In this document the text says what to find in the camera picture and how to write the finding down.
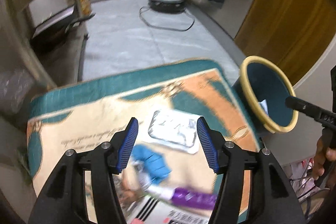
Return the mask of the person's right hand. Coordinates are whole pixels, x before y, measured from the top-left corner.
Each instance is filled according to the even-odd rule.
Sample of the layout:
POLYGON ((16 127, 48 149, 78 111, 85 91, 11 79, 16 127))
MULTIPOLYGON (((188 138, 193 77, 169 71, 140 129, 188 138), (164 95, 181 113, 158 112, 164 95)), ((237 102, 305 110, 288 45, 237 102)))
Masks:
POLYGON ((322 137, 318 139, 317 149, 313 160, 314 164, 313 164, 312 177, 315 180, 317 180, 324 174, 325 169, 323 165, 325 161, 335 161, 335 149, 331 149, 329 147, 325 148, 322 137))

